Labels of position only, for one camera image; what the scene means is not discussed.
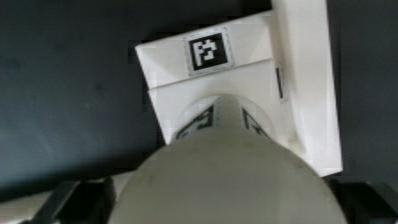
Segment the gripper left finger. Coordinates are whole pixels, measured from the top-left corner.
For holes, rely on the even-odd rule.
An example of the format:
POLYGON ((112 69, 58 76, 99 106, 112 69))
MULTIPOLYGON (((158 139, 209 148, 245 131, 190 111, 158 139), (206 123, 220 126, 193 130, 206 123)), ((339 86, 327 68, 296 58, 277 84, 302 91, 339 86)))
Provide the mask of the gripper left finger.
POLYGON ((110 178, 64 182, 23 224, 108 224, 113 205, 115 187, 110 178))

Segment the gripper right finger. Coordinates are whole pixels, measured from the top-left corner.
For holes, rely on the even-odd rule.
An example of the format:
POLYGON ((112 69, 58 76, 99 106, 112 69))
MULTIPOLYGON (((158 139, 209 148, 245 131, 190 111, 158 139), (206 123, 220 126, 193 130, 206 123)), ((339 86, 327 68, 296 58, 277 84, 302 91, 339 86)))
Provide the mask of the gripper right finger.
POLYGON ((325 178, 348 224, 398 224, 398 191, 383 182, 325 178))

